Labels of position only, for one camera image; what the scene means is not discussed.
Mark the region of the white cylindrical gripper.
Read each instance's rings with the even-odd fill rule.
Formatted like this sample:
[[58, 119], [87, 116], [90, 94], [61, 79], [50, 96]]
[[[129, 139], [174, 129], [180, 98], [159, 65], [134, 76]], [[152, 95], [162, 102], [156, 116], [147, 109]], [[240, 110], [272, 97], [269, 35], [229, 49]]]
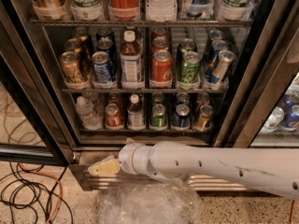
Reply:
[[116, 159], [113, 155], [91, 165], [88, 172], [91, 175], [117, 174], [120, 169], [131, 175], [152, 175], [155, 169], [150, 163], [151, 146], [136, 143], [134, 139], [126, 138], [126, 145]]

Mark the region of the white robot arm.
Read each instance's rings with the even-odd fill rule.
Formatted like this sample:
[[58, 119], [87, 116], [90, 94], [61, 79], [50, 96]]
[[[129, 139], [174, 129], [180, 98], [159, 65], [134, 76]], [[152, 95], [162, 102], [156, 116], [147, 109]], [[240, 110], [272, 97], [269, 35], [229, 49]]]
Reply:
[[299, 200], [299, 150], [191, 147], [173, 141], [131, 142], [117, 156], [91, 165], [92, 175], [125, 172], [181, 186], [191, 175], [210, 175], [247, 188]]

